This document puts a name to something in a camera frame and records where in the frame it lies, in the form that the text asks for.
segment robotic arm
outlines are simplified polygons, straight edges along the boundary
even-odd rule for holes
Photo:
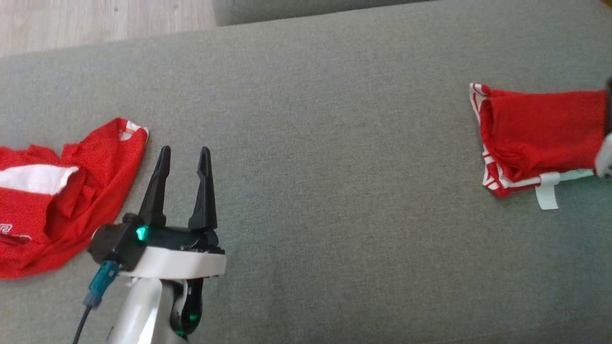
[[[119,274],[133,278],[108,334],[106,342],[110,344],[188,343],[188,335],[200,323],[205,281],[225,273],[225,251],[218,246],[214,231],[217,211],[210,150],[201,150],[200,186],[186,228],[166,226],[163,214],[170,153],[170,147],[162,148],[138,215],[126,214],[121,224],[101,226],[88,248],[102,265],[101,271],[105,266],[116,266]],[[114,274],[109,270],[102,278],[110,276],[112,281]],[[92,285],[90,290],[95,294],[96,286]],[[86,298],[84,319],[89,309],[97,307],[102,293],[98,293],[97,302]]]

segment folded red cloth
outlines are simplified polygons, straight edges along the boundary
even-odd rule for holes
[[[595,168],[607,122],[606,91],[525,94],[483,84],[470,88],[485,146],[484,184],[499,196],[538,185],[545,173]]]
[[[60,157],[40,146],[0,147],[0,278],[57,269],[115,221],[147,136],[117,118]]]

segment white logo on red cloth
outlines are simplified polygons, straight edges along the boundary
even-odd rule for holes
[[[9,225],[8,223],[0,223],[0,233],[2,234],[8,234],[12,228],[13,225]]]

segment gray fabric surface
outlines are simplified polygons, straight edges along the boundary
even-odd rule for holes
[[[168,223],[187,223],[212,149],[227,274],[194,343],[612,340],[612,186],[496,199],[468,83],[602,87],[596,0],[462,0],[231,26],[0,60],[0,144],[61,149],[116,116],[151,139],[124,209],[173,148]],[[3,343],[66,343],[95,264],[0,282]],[[128,289],[111,286],[83,343]]]
[[[303,17],[426,0],[213,0],[217,25]]]

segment gray couch cushion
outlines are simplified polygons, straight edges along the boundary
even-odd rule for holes
[[[213,0],[217,25],[303,17],[426,0]]]
[[[151,130],[124,209],[164,144],[185,224],[212,149],[227,274],[194,343],[610,342],[612,186],[502,200],[481,186],[468,83],[603,86],[598,1],[421,2],[0,60],[0,143],[60,150],[115,116]],[[0,282],[6,343],[65,343],[96,270]],[[127,288],[85,327],[104,341]]]

